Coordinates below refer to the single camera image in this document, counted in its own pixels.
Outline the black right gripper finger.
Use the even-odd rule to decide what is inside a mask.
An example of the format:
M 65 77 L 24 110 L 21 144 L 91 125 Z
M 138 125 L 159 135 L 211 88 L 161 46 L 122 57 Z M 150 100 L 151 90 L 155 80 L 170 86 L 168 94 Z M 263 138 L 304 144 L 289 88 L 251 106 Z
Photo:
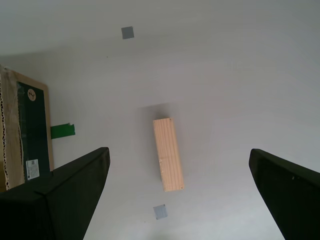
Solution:
M 105 187 L 108 147 L 100 147 L 0 195 L 2 240 L 82 240 Z
M 286 240 L 320 238 L 320 174 L 261 149 L 250 151 L 254 183 Z

